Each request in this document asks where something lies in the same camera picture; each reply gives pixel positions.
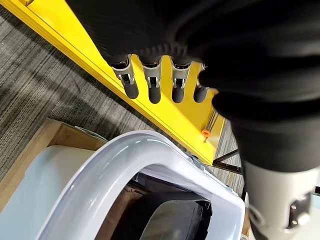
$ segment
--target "black plastic part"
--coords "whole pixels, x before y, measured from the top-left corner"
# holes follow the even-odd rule
[[[181,88],[181,86],[176,86],[172,88],[172,101],[176,104],[179,104],[183,101],[185,96],[185,88]]]
[[[182,204],[197,203],[201,209],[200,221],[197,220],[197,229],[192,230],[192,236],[185,240],[205,240],[212,215],[211,202],[193,192],[152,192],[142,196],[122,215],[111,240],[139,240],[150,222],[151,217],[163,205],[181,201]],[[178,224],[189,225],[184,216]]]
[[[306,193],[300,199],[295,200],[289,208],[289,222],[287,229],[299,227],[299,216],[303,213],[310,214],[311,192]]]
[[[193,93],[194,101],[198,104],[202,103],[206,99],[207,91],[208,91],[207,88],[203,86],[199,87],[198,85],[196,85]]]
[[[251,220],[250,220],[250,225],[251,225],[251,229],[252,229],[255,240],[272,240],[272,239],[266,238]]]
[[[162,56],[139,56],[139,60],[143,65],[159,63]]]
[[[128,96],[130,99],[136,99],[139,95],[139,90],[137,86],[137,82],[134,81],[133,84],[126,83],[123,85],[125,94]]]
[[[153,104],[157,104],[161,100],[161,89],[160,87],[148,87],[149,100]]]
[[[230,120],[242,161],[284,173],[320,165],[319,100],[268,103],[220,92],[212,103]]]

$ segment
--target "metal bracket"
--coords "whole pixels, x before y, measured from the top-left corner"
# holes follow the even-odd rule
[[[242,168],[239,167],[239,166],[234,166],[234,165],[231,165],[231,164],[226,164],[224,163],[223,161],[226,160],[226,159],[229,159],[235,155],[239,154],[239,150],[236,149],[236,150],[233,150],[221,157],[218,157],[216,159],[213,160],[213,163],[212,163],[212,166],[215,167],[215,168],[218,168],[218,169],[222,169],[222,170],[226,170],[226,171],[229,171],[229,172],[232,172],[232,173],[235,173],[235,174],[240,174],[240,175],[243,175],[242,173]]]

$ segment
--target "black object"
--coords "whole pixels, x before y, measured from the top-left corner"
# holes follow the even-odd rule
[[[133,84],[126,83],[123,85],[125,94],[130,98],[130,99],[136,99],[139,95],[139,90],[137,86],[137,82],[134,81]]]
[[[183,101],[185,96],[185,88],[181,88],[181,85],[177,85],[176,87],[172,88],[172,100],[179,104]]]
[[[211,215],[211,202],[193,192],[153,192],[126,210],[111,240],[204,240]]]
[[[157,104],[161,100],[161,90],[160,87],[151,86],[148,87],[149,100],[153,104]]]
[[[196,85],[193,93],[194,101],[198,104],[202,103],[207,96],[207,91],[208,91],[208,88],[201,85]]]
[[[224,160],[226,160],[228,158],[231,158],[231,157],[233,157],[234,155],[237,155],[237,154],[239,154],[239,150],[238,149],[233,150],[231,152],[228,152],[225,155],[214,159],[213,162],[212,162],[212,166],[215,167],[215,168],[218,168],[218,169],[222,169],[222,170],[226,170],[226,171],[229,171],[229,172],[232,172],[232,173],[235,173],[235,174],[242,175],[243,172],[242,172],[242,168],[241,167],[223,163]]]

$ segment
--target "white plastic bin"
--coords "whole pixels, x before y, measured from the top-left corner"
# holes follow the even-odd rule
[[[49,183],[45,185],[33,181],[24,187],[19,186],[0,215],[0,231],[1,234],[5,231],[4,226],[12,229],[10,224],[14,224],[14,221],[4,224],[8,216],[11,216],[10,219],[21,218],[21,225],[16,231],[21,231],[20,236],[28,238],[5,239],[95,239],[118,194],[138,172],[179,185],[209,199],[213,213],[207,240],[240,239],[245,216],[245,205],[241,198],[218,179],[197,168],[184,152],[163,135],[147,130],[132,131],[114,138],[91,154],[92,151],[63,146],[49,147],[40,153],[20,185],[30,178],[29,174],[41,175],[41,182],[58,182],[53,183],[54,194],[50,191]],[[68,167],[70,170],[55,171],[50,166],[59,166],[61,169]],[[56,176],[46,179],[45,171],[55,171]],[[40,186],[46,196],[37,199],[43,195]],[[25,204],[16,204],[17,196]],[[27,206],[31,198],[39,204]],[[48,204],[39,208],[45,198],[48,198]],[[21,216],[21,213],[25,214],[24,208],[30,208],[28,212],[41,212],[37,224],[32,225],[32,232],[37,236],[23,235],[31,226],[28,216]]]

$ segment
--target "gray carpet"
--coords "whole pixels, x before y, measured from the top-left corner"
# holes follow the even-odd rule
[[[0,103],[0,180],[46,117],[106,139],[141,129],[164,134],[1,5]],[[218,155],[232,146],[224,141]],[[214,171],[229,184],[228,174]]]

